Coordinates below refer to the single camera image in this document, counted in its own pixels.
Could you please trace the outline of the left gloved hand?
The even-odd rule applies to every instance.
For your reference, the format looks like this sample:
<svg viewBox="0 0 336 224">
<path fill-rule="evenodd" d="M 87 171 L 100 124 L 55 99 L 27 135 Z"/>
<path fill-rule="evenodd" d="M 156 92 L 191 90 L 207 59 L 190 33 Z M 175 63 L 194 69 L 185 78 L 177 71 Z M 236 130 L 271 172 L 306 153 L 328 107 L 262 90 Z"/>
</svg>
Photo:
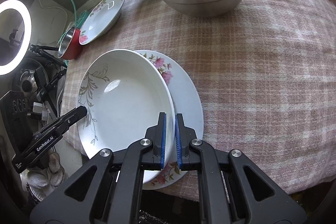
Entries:
<svg viewBox="0 0 336 224">
<path fill-rule="evenodd" d="M 68 174 L 62 166 L 60 162 L 60 156 L 57 152 L 52 152 L 49 154 L 47 168 L 29 169 L 25 175 L 26 183 L 30 193 L 38 201 L 44 200 L 67 178 Z"/>
</svg>

